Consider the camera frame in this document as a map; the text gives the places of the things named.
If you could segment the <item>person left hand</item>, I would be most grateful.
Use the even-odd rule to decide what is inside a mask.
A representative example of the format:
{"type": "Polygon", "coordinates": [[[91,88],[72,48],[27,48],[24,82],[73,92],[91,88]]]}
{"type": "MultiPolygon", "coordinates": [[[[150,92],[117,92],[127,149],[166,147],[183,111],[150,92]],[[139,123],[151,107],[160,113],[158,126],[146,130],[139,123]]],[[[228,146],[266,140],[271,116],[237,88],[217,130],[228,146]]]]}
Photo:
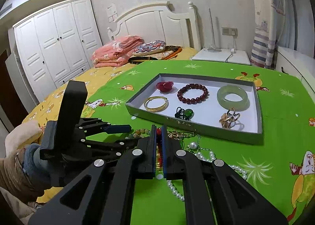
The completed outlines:
{"type": "Polygon", "coordinates": [[[5,138],[6,156],[25,145],[40,144],[44,135],[45,126],[40,126],[36,120],[30,120],[17,126],[5,138]]]}

